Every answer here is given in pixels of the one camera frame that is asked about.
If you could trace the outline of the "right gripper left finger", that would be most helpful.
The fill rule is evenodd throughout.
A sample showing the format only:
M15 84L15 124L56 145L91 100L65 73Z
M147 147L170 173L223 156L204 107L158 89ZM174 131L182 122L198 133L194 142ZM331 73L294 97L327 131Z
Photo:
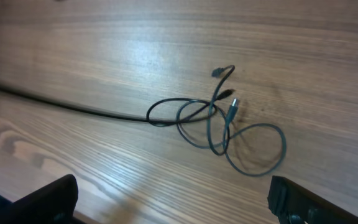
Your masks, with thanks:
M77 201L77 181L68 174L15 202L0 195L0 224L78 223Z

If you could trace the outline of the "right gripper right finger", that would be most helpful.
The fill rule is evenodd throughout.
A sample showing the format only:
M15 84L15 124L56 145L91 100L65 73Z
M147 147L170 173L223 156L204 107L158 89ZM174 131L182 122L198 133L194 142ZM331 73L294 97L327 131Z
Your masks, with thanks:
M286 177L273 176L268 208L281 224L351 224L358 217Z

